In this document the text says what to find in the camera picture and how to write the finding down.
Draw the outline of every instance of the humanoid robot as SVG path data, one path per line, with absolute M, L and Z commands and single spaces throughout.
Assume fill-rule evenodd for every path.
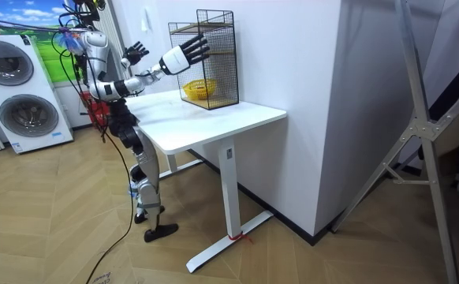
M 85 4 L 90 6 L 92 3 L 94 2 L 88 1 Z M 129 112 L 124 98 L 142 91 L 164 76 L 179 74 L 191 65 L 208 58 L 206 52 L 209 47 L 206 46 L 207 40 L 203 35 L 198 35 L 172 48 L 157 64 L 129 79 L 103 81 L 107 71 L 110 44 L 105 34 L 92 27 L 92 21 L 98 19 L 97 12 L 83 17 L 83 24 L 87 31 L 80 33 L 79 36 L 84 53 L 76 56 L 76 62 L 82 68 L 84 83 L 88 86 L 91 95 L 109 106 L 110 133 L 118 137 L 125 147 L 131 148 L 135 155 L 137 164 L 130 170 L 132 180 L 130 189 L 136 191 L 139 197 L 135 223 L 148 219 L 150 229 L 145 232 L 144 240 L 150 242 L 175 233 L 178 224 L 159 224 L 159 215 L 164 207 L 161 206 L 159 194 L 158 157 L 152 142 L 137 128 L 136 118 Z M 146 54 L 148 51 L 137 42 L 132 47 L 126 48 L 121 64 L 127 69 L 138 63 Z

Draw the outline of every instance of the robot finger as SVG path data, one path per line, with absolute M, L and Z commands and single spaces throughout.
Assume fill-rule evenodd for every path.
M 197 35 L 197 36 L 193 37 L 192 39 L 188 40 L 187 42 L 182 43 L 180 45 L 180 47 L 181 47 L 181 49 L 185 49 L 186 47 L 189 47 L 190 45 L 192 45 L 195 41 L 200 40 L 201 38 L 203 38 L 203 34 L 202 35 Z
M 199 41 L 198 43 L 196 44 L 193 44 L 192 46 L 186 48 L 183 50 L 184 54 L 190 54 L 192 53 L 196 48 L 199 48 L 201 46 L 203 46 L 204 44 L 207 44 L 207 40 L 206 39 L 203 39 L 201 41 Z
M 208 58 L 208 54 L 203 54 L 203 55 L 195 57 L 193 59 L 188 59 L 188 61 L 189 61 L 190 65 L 193 65 L 193 64 L 196 64 L 196 63 L 198 63 L 198 62 L 200 62 L 202 60 L 205 60 L 207 58 Z
M 189 60 L 191 58 L 195 58 L 198 55 L 201 55 L 204 52 L 207 52 L 207 50 L 210 50 L 210 47 L 202 47 L 198 51 L 185 55 L 185 57 Z

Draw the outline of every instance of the white desk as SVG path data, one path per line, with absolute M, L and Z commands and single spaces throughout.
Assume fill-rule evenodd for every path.
M 162 178 L 202 162 L 196 160 L 177 167 L 174 154 L 219 140 L 218 158 L 228 236 L 193 257 L 186 264 L 189 272 L 194 272 L 203 263 L 238 241 L 242 233 L 248 233 L 272 216 L 269 211 L 265 211 L 241 226 L 233 135 L 285 118 L 284 110 L 246 102 L 205 110 L 183 102 L 179 91 L 130 98 L 127 99 L 127 105 L 139 120 L 140 129 L 168 157 L 170 170 L 162 173 Z

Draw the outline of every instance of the desk leg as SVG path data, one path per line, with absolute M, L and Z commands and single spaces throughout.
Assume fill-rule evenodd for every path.
M 219 168 L 221 169 L 222 198 L 224 199 L 224 212 L 226 213 L 226 228 L 228 236 L 236 237 L 242 230 L 238 205 L 235 145 L 231 136 L 221 140 L 218 157 Z
M 221 170 L 222 198 L 226 213 L 226 228 L 228 235 L 190 259 L 186 264 L 188 271 L 193 273 L 207 261 L 217 256 L 223 250 L 240 240 L 241 234 L 248 234 L 261 223 L 267 221 L 273 214 L 264 211 L 243 226 L 240 225 L 240 208 L 238 205 L 237 167 L 235 164 L 235 146 L 232 137 L 220 141 L 218 149 L 219 168 Z
M 177 171 L 177 161 L 175 160 L 175 155 L 166 155 L 166 161 L 168 162 L 170 172 L 175 173 Z
M 172 174 L 177 173 L 180 170 L 185 170 L 188 169 L 192 166 L 198 165 L 199 163 L 203 163 L 202 160 L 196 159 L 194 161 L 191 161 L 189 163 L 186 163 L 181 166 L 177 166 L 177 161 L 175 160 L 175 155 L 166 155 L 166 162 L 168 163 L 168 168 L 166 172 L 162 172 L 159 174 L 159 179 L 167 178 L 171 176 Z

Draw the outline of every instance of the round window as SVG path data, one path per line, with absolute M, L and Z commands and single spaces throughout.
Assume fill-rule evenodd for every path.
M 0 84 L 17 86 L 30 80 L 33 64 L 19 47 L 0 41 Z
M 54 106 L 36 95 L 15 95 L 0 106 L 0 121 L 11 132 L 26 137 L 49 134 L 58 125 Z

